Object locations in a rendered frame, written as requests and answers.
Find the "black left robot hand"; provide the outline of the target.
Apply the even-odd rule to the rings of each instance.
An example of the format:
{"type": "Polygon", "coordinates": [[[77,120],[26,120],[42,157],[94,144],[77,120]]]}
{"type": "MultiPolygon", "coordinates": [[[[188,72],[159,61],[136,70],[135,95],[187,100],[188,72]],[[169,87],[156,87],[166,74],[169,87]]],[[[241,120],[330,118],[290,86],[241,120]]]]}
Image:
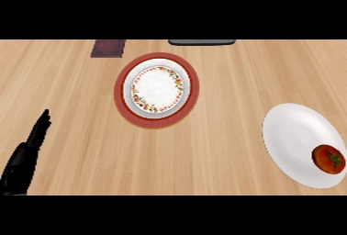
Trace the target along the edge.
{"type": "Polygon", "coordinates": [[[36,172],[39,152],[51,125],[49,110],[45,110],[32,129],[27,141],[18,145],[11,155],[0,177],[0,196],[27,195],[36,172]]]}

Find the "white plate with floral rim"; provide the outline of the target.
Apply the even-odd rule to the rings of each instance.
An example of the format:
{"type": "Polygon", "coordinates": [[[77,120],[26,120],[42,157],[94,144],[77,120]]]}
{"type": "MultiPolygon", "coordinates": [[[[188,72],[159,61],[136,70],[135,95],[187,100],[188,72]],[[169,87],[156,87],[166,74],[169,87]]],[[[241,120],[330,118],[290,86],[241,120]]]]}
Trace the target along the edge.
{"type": "Polygon", "coordinates": [[[128,73],[123,85],[125,103],[142,118],[173,115],[191,96],[191,77],[184,66],[170,59],[141,62],[128,73]]]}

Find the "plain white plate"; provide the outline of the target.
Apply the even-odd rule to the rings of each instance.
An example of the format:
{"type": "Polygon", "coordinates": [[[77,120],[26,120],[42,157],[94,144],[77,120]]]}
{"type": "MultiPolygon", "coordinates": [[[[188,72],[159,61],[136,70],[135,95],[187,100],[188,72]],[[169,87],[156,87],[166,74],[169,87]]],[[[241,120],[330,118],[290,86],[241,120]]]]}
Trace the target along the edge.
{"type": "Polygon", "coordinates": [[[347,160],[339,131],[314,109],[293,103],[275,106],[263,119],[262,137],[277,166],[296,182],[314,188],[330,188],[342,182],[347,166],[331,174],[314,162],[312,153],[321,145],[333,146],[347,160]]]}

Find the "red tomato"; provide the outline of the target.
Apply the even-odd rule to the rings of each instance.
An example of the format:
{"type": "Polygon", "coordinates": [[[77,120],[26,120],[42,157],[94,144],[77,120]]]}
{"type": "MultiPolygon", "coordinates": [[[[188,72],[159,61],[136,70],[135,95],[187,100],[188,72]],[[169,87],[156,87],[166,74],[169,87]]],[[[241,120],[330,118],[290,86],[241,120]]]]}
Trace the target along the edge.
{"type": "Polygon", "coordinates": [[[320,145],[312,152],[312,160],[318,168],[330,174],[339,174],[346,167],[346,159],[340,150],[331,145],[320,145]]]}

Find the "red round placemat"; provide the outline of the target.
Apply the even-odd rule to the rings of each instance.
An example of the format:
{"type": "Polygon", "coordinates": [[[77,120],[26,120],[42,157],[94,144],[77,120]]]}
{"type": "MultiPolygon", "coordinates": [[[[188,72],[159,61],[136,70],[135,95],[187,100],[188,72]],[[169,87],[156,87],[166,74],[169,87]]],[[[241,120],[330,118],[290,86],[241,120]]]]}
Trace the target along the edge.
{"type": "Polygon", "coordinates": [[[167,53],[167,52],[154,52],[150,54],[142,55],[138,59],[135,59],[123,68],[120,72],[117,82],[114,85],[114,102],[117,109],[125,117],[125,119],[141,128],[147,129],[163,129],[175,125],[191,113],[200,95],[200,80],[197,72],[190,64],[190,62],[179,57],[178,55],[167,53]],[[182,67],[184,70],[188,72],[190,80],[191,80],[191,94],[188,97],[188,101],[185,102],[184,106],[179,110],[169,115],[167,117],[154,119],[148,117],[142,117],[138,115],[126,104],[125,101],[125,80],[128,75],[130,74],[135,67],[142,63],[150,61],[151,59],[169,59],[170,61],[176,62],[182,67]]]}

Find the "dark maroon rectangular object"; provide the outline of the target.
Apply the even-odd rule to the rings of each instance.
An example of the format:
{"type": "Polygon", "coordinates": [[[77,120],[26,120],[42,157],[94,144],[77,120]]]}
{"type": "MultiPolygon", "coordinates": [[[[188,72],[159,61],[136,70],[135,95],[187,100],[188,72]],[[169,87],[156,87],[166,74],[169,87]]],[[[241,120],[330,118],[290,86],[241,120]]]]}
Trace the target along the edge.
{"type": "Polygon", "coordinates": [[[122,58],[125,54],[125,39],[98,39],[94,43],[94,58],[122,58]]]}

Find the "dark grey flat appliance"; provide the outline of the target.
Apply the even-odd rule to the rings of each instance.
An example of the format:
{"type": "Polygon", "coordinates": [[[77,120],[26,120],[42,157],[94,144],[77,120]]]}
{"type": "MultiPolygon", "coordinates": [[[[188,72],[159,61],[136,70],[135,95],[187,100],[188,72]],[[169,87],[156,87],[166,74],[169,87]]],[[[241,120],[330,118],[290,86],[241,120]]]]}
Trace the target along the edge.
{"type": "Polygon", "coordinates": [[[235,39],[169,39],[175,46],[224,46],[232,45],[235,39]]]}

